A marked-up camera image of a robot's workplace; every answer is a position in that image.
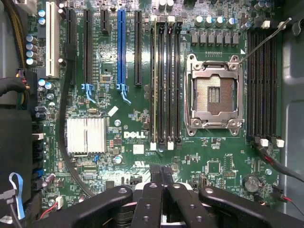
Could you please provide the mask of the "short black expansion slot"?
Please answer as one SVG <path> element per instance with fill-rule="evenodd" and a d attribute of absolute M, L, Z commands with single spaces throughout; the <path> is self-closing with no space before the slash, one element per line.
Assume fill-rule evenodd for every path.
<path fill-rule="evenodd" d="M 110 32 L 109 12 L 105 9 L 100 11 L 100 31 L 106 35 Z"/>

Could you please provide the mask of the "black expansion slot blue latch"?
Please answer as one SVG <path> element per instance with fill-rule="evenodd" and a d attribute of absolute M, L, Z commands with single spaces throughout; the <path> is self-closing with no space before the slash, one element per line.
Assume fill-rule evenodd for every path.
<path fill-rule="evenodd" d="M 83 80 L 82 89 L 85 90 L 87 99 L 96 103 L 93 99 L 93 16 L 89 9 L 83 11 Z"/>

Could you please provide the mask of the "black plastic fan shroud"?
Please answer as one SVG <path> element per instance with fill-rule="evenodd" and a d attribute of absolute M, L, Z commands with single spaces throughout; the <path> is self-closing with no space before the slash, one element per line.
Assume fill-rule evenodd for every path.
<path fill-rule="evenodd" d="M 28 111 L 0 109 L 0 194 L 12 189 L 9 175 L 23 178 L 22 203 L 31 199 L 32 119 Z"/>

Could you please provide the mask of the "metal CPU socket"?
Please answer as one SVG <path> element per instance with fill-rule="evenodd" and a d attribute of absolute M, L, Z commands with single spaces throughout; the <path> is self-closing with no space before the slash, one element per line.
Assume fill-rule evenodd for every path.
<path fill-rule="evenodd" d="M 183 83 L 184 123 L 189 136 L 202 129 L 225 129 L 237 136 L 244 119 L 243 68 L 240 58 L 197 59 L 189 54 Z"/>

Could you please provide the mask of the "open black PC case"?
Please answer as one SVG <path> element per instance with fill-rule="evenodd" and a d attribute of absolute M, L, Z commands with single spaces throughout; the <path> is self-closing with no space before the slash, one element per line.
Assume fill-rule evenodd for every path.
<path fill-rule="evenodd" d="M 277 125 L 285 145 L 279 157 L 269 157 L 266 147 L 251 142 L 261 160 L 278 172 L 279 183 L 272 186 L 272 205 L 264 205 L 304 221 L 304 0 L 271 0 L 275 18 L 274 33 L 279 24 L 292 18 L 284 30 L 276 35 L 279 91 L 277 96 Z M 17 69 L 34 72 L 27 64 L 29 19 L 36 19 L 38 0 L 0 0 L 0 109 L 17 109 L 17 96 L 27 89 L 18 77 Z M 34 112 L 32 119 L 32 177 L 31 199 L 22 203 L 23 178 L 15 172 L 9 175 L 12 189 L 0 194 L 0 228 L 30 228 L 42 215 L 40 189 L 41 163 L 35 158 L 35 145 L 42 139 Z M 198 195 L 184 182 L 189 192 Z M 160 228 L 187 228 L 179 211 L 173 207 L 164 182 Z"/>

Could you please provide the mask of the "black motherboard power connector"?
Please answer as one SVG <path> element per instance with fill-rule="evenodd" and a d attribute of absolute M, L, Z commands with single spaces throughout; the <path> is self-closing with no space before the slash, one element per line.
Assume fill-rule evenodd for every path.
<path fill-rule="evenodd" d="M 20 77 L 27 89 L 24 93 L 19 93 L 17 96 L 17 109 L 28 110 L 30 112 L 34 112 L 35 107 L 37 106 L 37 89 L 38 89 L 38 81 L 37 81 L 37 73 L 25 69 L 18 68 L 17 74 Z"/>

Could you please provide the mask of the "silver finned chipset heatsink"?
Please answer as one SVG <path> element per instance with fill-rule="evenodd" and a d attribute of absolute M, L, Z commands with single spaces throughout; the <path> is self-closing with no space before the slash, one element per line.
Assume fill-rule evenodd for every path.
<path fill-rule="evenodd" d="M 104 118 L 67 119 L 67 152 L 77 156 L 106 152 Z"/>

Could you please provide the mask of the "white PCI expansion slot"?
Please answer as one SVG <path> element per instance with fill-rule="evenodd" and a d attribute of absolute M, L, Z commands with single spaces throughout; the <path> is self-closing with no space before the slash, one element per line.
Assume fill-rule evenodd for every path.
<path fill-rule="evenodd" d="M 46 2 L 46 76 L 59 78 L 60 15 L 55 2 Z"/>

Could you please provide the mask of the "thin metal locking lever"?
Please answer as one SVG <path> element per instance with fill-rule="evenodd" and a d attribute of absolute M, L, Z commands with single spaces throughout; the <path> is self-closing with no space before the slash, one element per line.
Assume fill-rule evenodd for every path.
<path fill-rule="evenodd" d="M 264 39 L 260 44 L 258 44 L 253 50 L 251 50 L 251 52 L 249 52 L 239 63 L 242 64 L 244 63 L 252 54 L 254 54 L 260 47 L 262 47 L 266 42 L 268 42 L 269 40 L 271 40 L 272 38 L 274 38 L 278 33 L 280 33 L 282 30 L 285 29 L 286 25 L 292 21 L 292 18 L 289 17 L 287 20 L 281 22 L 279 24 L 279 27 L 277 28 L 277 30 L 272 33 L 270 36 L 268 36 L 266 39 Z"/>

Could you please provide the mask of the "green Dell motherboard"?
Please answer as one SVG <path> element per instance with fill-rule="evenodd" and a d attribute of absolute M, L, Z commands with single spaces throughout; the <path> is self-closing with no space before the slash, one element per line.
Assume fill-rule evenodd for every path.
<path fill-rule="evenodd" d="M 55 2 L 60 15 L 59 78 L 46 76 L 46 2 Z M 76 50 L 66 42 L 66 9 L 76 13 Z M 93 99 L 82 89 L 83 24 L 85 9 L 93 16 Z M 100 31 L 100 11 L 109 12 L 110 32 Z M 128 105 L 116 89 L 117 83 L 117 12 L 126 10 L 126 75 Z M 134 12 L 142 12 L 142 86 L 134 85 Z M 151 16 L 164 22 L 164 115 L 166 136 L 166 34 L 167 17 L 174 16 L 171 38 L 171 116 L 174 149 L 158 147 L 158 25 L 156 27 L 156 151 L 151 151 Z M 174 34 L 176 17 L 183 19 L 180 32 L 180 131 L 181 148 L 174 140 Z M 271 0 L 38 0 L 36 19 L 29 19 L 27 64 L 38 78 L 35 108 L 37 128 L 42 137 L 35 145 L 35 158 L 41 163 L 40 189 L 42 213 L 56 197 L 62 196 L 60 209 L 73 206 L 93 195 L 116 186 L 131 189 L 151 180 L 152 165 L 170 167 L 174 182 L 184 182 L 194 191 L 215 186 L 264 205 L 272 205 L 272 186 L 279 175 L 257 155 L 247 140 L 247 60 L 243 68 L 245 122 L 237 136 L 225 129 L 202 129 L 189 136 L 184 123 L 183 83 L 185 61 L 195 54 L 200 61 L 228 61 L 248 54 L 247 33 L 262 21 L 261 28 L 274 28 L 276 17 Z M 76 54 L 76 85 L 70 86 Z M 67 152 L 67 119 L 104 118 L 106 152 L 77 156 Z M 243 178 L 253 174 L 263 183 L 254 193 L 247 192 Z"/>

